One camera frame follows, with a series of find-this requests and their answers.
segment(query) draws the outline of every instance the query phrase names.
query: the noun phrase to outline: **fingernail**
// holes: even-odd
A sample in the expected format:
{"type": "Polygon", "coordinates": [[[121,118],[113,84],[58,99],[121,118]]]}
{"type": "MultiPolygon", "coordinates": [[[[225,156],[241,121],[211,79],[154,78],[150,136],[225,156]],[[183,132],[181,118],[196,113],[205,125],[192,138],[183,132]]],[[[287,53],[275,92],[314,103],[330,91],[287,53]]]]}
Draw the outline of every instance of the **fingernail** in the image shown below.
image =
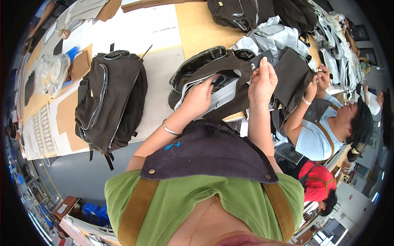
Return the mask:
{"type": "Polygon", "coordinates": [[[262,65],[263,66],[267,66],[267,57],[263,57],[263,59],[261,59],[262,65]]]}

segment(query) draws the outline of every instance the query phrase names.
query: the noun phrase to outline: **red shirt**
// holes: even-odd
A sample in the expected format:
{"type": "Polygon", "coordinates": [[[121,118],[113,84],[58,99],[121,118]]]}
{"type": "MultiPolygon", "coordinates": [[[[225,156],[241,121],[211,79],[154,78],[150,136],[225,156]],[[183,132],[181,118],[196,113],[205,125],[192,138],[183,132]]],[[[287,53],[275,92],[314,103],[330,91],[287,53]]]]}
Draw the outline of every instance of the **red shirt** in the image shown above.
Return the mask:
{"type": "MultiPolygon", "coordinates": [[[[314,165],[313,162],[307,161],[304,166],[301,168],[301,171],[298,174],[298,178],[301,178],[302,176],[306,175],[309,169],[314,165]]],[[[328,197],[328,193],[330,189],[336,189],[336,183],[333,175],[328,171],[328,169],[325,166],[315,166],[310,170],[308,174],[308,180],[306,183],[306,189],[305,189],[305,197],[304,197],[304,202],[321,202],[324,199],[328,197]],[[319,178],[322,181],[319,180],[314,180],[310,179],[311,177],[313,178],[319,178]]]]}

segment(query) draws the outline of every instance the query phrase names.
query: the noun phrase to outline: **plastic bag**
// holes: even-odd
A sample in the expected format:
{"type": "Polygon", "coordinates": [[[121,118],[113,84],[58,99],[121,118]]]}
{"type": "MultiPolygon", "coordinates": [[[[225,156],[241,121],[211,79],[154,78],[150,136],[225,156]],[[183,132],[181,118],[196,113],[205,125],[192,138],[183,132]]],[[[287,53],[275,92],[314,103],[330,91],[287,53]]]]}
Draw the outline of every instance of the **plastic bag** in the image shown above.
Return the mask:
{"type": "Polygon", "coordinates": [[[66,80],[70,65],[70,57],[67,54],[44,54],[36,69],[36,93],[48,93],[51,98],[57,97],[66,80]]]}

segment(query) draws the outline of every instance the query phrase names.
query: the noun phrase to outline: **gold necklace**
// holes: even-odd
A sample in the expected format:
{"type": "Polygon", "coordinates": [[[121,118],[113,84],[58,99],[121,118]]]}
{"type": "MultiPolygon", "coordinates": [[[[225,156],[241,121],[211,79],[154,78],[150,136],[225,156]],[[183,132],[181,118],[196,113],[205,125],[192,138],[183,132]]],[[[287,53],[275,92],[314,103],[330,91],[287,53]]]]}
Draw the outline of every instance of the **gold necklace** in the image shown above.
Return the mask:
{"type": "Polygon", "coordinates": [[[197,227],[199,226],[199,224],[200,224],[201,221],[203,220],[204,216],[206,215],[206,213],[208,212],[208,210],[211,208],[211,206],[214,204],[214,202],[216,202],[217,199],[218,199],[218,197],[215,195],[215,200],[211,203],[211,205],[209,205],[208,209],[205,211],[205,213],[203,214],[203,216],[202,216],[202,217],[200,218],[200,220],[198,221],[198,224],[197,224],[196,228],[194,229],[193,233],[191,234],[191,237],[190,237],[188,246],[190,246],[190,244],[191,244],[191,239],[193,238],[194,233],[195,233],[196,230],[197,230],[197,227]]]}

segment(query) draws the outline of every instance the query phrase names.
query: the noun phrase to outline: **gray floor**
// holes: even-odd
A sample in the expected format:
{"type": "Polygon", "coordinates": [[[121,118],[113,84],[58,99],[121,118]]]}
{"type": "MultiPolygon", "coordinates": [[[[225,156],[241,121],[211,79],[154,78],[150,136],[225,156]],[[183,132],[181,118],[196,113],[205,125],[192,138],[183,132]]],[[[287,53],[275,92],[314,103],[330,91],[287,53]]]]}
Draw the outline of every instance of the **gray floor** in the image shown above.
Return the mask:
{"type": "Polygon", "coordinates": [[[86,202],[102,206],[105,203],[105,182],[110,177],[125,171],[131,156],[141,143],[142,141],[135,142],[114,151],[113,171],[110,171],[104,156],[97,151],[94,151],[91,162],[88,152],[49,158],[51,162],[49,167],[41,160],[34,162],[41,181],[57,203],[61,203],[61,199],[58,198],[56,189],[63,199],[66,196],[76,196],[86,202]]]}

